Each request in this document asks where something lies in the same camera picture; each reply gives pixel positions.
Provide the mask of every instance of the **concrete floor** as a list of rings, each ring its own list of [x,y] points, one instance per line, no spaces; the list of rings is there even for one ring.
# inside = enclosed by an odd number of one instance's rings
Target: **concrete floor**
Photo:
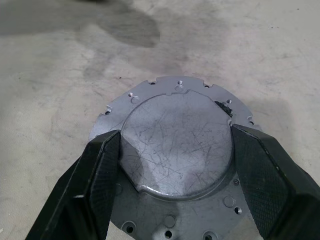
[[[319,12],[318,0],[0,0],[0,239],[24,239],[107,103],[158,76],[226,88],[320,184]]]

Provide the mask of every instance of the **circular metal plate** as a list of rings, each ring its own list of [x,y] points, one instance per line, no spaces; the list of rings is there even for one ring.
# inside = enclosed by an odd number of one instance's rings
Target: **circular metal plate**
[[[260,129],[234,95],[193,77],[144,81],[111,102],[90,134],[121,130],[111,221],[137,240],[224,238],[249,213],[230,123]]]
[[[231,160],[230,117],[192,90],[141,103],[122,127],[121,166],[138,191],[196,197],[216,186]]]

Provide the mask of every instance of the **scratched metal surface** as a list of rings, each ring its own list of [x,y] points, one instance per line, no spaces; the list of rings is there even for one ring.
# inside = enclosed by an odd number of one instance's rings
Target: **scratched metal surface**
[[[125,121],[120,164],[138,191],[167,198],[204,193],[221,181],[231,161],[229,119],[194,91],[153,97]]]

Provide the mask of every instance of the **aluminum part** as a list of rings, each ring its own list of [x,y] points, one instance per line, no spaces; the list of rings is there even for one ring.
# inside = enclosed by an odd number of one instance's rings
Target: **aluminum part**
[[[250,213],[233,123],[260,130],[234,95],[193,77],[144,81],[111,102],[90,133],[121,130],[111,221],[137,240],[223,239]]]

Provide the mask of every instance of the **metal flange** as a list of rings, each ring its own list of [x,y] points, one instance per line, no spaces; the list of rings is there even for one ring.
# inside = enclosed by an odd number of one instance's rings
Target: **metal flange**
[[[230,124],[260,129],[234,95],[198,78],[144,81],[111,102],[91,133],[121,130],[111,221],[135,239],[222,239],[249,213]]]

